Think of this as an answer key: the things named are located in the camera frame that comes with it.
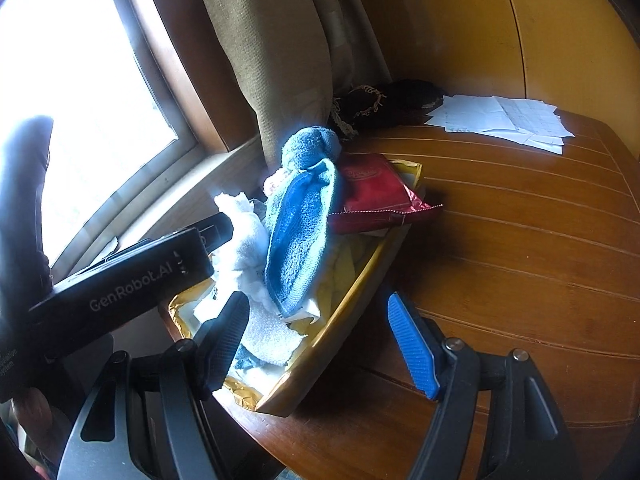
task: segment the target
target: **red pouch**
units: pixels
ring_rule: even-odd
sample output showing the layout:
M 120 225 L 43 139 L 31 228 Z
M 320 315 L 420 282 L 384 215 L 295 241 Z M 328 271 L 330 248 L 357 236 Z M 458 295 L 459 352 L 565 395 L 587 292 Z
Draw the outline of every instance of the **red pouch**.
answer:
M 336 234 L 419 222 L 440 207 L 424 203 L 380 153 L 343 153 L 336 167 L 342 177 L 344 203 L 341 211 L 327 219 Z

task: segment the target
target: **curtain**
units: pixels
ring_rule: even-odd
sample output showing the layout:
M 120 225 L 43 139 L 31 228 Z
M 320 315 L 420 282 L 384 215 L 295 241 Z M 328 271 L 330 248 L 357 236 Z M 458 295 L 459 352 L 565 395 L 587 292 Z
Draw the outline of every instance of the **curtain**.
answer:
M 390 81 L 360 0 L 203 1 L 272 169 L 292 134 L 326 123 L 334 94 Z

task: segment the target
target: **window frame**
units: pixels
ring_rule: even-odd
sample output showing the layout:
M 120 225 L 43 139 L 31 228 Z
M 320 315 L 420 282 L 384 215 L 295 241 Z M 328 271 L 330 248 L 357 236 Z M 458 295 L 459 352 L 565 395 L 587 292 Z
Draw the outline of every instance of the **window frame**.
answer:
M 178 139 L 133 174 L 85 222 L 51 266 L 54 283 L 91 264 L 114 237 L 206 157 L 156 62 L 132 0 L 113 1 L 140 73 Z

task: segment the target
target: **metal bolt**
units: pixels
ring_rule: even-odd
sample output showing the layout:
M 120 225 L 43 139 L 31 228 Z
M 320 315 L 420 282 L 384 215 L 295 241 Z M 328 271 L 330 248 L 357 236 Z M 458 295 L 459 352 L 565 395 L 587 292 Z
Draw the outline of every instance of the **metal bolt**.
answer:
M 175 349 L 178 352 L 188 352 L 193 348 L 193 345 L 193 339 L 180 339 L 180 341 L 175 344 Z
M 522 348 L 516 348 L 513 350 L 513 358 L 516 359 L 516 361 L 526 361 L 529 359 L 529 352 Z
M 127 353 L 124 350 L 118 350 L 111 356 L 112 363 L 121 363 L 127 358 Z
M 444 346 L 452 352 L 457 352 L 465 347 L 465 342 L 457 337 L 450 337 L 444 342 Z

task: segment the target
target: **pink fluffy cloth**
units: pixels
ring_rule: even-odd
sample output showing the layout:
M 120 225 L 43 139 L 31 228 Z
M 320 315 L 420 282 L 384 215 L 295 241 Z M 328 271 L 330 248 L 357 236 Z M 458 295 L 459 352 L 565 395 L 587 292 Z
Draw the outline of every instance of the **pink fluffy cloth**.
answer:
M 264 181 L 264 187 L 262 188 L 267 198 L 275 193 L 275 191 L 280 187 L 280 184 L 287 179 L 289 174 L 289 171 L 285 168 L 280 168 L 274 174 L 267 177 Z

